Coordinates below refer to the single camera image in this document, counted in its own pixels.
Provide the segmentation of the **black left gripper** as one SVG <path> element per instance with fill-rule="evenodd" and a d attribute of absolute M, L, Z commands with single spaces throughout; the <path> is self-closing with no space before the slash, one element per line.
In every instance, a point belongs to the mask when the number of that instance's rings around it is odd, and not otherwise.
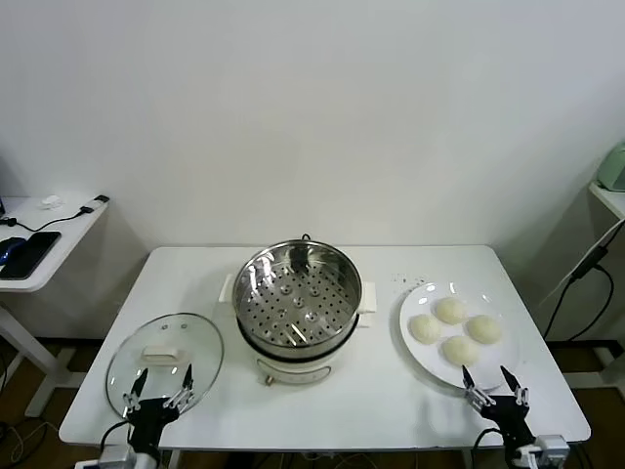
<path fill-rule="evenodd" d="M 179 418 L 193 398 L 192 364 L 187 366 L 182 387 L 172 397 L 141 400 L 148 369 L 144 368 L 134 381 L 131 390 L 122 395 L 123 416 L 133 426 L 130 446 L 137 454 L 158 454 L 164 428 Z"/>

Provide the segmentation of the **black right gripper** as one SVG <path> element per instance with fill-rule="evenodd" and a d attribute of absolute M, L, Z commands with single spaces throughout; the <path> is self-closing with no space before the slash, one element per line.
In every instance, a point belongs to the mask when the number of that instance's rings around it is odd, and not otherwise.
<path fill-rule="evenodd" d="M 470 371 L 462 365 L 465 399 L 472 408 L 481 408 L 480 415 L 494 422 L 503 437 L 505 448 L 520 448 L 533 444 L 535 437 L 531 433 L 525 418 L 528 414 L 528 389 L 521 386 L 517 377 L 505 366 L 501 371 L 513 396 L 487 395 L 474 381 Z"/>

